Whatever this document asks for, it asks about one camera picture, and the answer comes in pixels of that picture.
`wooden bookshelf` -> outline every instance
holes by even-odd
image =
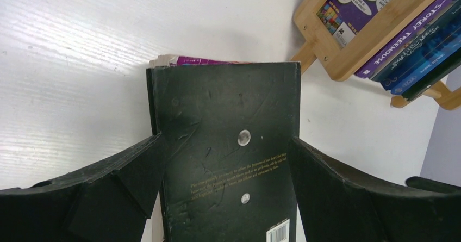
[[[327,0],[304,0],[294,14],[294,22],[306,42],[291,60],[300,61],[302,72],[318,59],[332,80],[342,82],[353,75],[387,42],[397,35],[434,0],[391,0],[344,48],[331,36],[317,17]],[[461,106],[461,90],[450,91],[438,82],[424,95],[434,98],[444,109]],[[402,108],[408,102],[401,96],[391,100]]]

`dark green book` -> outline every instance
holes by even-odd
[[[434,68],[431,72],[425,75],[421,80],[415,83],[410,89],[402,94],[402,97],[407,101],[413,101],[418,98],[423,92],[432,87],[436,82],[447,76],[454,69],[461,65],[461,49],[454,52],[440,65]]]
[[[147,70],[154,132],[174,159],[160,191],[166,242],[295,242],[287,161],[299,63]]]

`table surface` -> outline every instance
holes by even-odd
[[[288,60],[301,0],[0,0],[0,189],[29,187],[151,135],[147,62]],[[377,177],[419,175],[438,110],[366,80],[302,77],[301,138]],[[158,203],[143,241],[161,241]],[[298,220],[298,239],[305,241]]]

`white barcode label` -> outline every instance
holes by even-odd
[[[290,220],[287,219],[266,233],[267,242],[288,242],[290,238]]]

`purple book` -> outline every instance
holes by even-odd
[[[417,37],[420,31],[426,29],[434,18],[442,14],[451,6],[453,0],[435,0],[421,14],[413,19],[400,33],[390,40],[370,60],[368,60],[357,72],[360,78],[370,77],[385,66],[387,61],[392,60],[396,54],[403,50],[406,45]]]
[[[389,1],[327,0],[317,16],[344,47]]]

